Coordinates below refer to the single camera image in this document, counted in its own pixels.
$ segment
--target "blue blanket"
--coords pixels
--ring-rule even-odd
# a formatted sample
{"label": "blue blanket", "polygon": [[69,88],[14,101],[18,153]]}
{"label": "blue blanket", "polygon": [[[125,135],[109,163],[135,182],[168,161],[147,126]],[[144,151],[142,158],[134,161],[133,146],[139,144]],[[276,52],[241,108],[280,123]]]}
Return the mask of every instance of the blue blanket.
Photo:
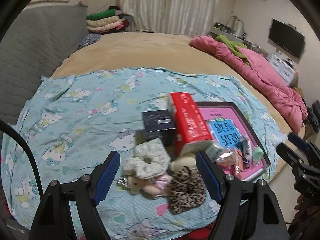
{"label": "blue blanket", "polygon": [[[195,101],[234,102],[252,125],[271,165],[262,175],[271,179],[277,166],[275,145],[283,140],[265,106],[230,76],[189,75],[163,68],[124,68],[43,82],[27,101],[15,129],[28,142],[39,168],[44,190],[52,179],[78,179],[102,163],[111,150],[121,162],[129,156],[143,129],[141,112],[165,109],[167,93],[189,92]],[[219,207],[207,194],[204,204],[179,215],[168,210],[167,199],[130,195],[116,185],[97,209],[112,239],[173,239],[212,223]],[[39,194],[23,150],[4,136],[1,177],[10,211],[30,228]],[[75,230],[83,231],[71,203]]]}

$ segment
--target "dark blue box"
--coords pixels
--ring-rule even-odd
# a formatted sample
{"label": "dark blue box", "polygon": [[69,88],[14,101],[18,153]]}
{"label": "dark blue box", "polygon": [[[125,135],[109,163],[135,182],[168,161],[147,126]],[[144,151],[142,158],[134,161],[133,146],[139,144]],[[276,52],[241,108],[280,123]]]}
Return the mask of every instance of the dark blue box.
{"label": "dark blue box", "polygon": [[168,110],[142,112],[147,140],[160,138],[164,146],[171,146],[176,128]]}

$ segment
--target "television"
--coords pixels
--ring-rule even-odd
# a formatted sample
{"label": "television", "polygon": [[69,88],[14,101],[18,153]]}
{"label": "television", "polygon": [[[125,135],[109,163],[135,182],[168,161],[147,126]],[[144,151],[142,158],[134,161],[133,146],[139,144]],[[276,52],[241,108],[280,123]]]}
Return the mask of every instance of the television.
{"label": "television", "polygon": [[297,58],[300,58],[303,53],[305,45],[304,36],[293,27],[275,19],[272,21],[269,39]]}

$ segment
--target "green garment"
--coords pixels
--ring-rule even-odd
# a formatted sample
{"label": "green garment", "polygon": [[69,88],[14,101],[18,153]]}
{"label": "green garment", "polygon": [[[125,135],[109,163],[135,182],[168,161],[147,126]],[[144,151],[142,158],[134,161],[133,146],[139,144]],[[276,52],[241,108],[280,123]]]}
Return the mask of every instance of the green garment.
{"label": "green garment", "polygon": [[238,47],[247,48],[246,45],[244,45],[238,41],[230,41],[230,40],[228,40],[228,38],[225,35],[222,35],[222,34],[218,35],[215,38],[215,40],[224,43],[234,55],[241,58],[246,65],[250,66],[246,55],[242,54],[240,49],[238,48]]}
{"label": "green garment", "polygon": [[87,15],[86,20],[97,21],[116,15],[116,10],[106,10],[100,13]]}

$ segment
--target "white curtain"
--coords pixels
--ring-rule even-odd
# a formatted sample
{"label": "white curtain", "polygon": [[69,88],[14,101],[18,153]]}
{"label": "white curtain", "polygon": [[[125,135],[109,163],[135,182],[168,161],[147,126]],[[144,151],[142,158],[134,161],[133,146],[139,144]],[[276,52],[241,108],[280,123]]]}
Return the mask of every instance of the white curtain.
{"label": "white curtain", "polygon": [[121,0],[125,13],[133,15],[138,29],[206,34],[212,26],[217,0]]}

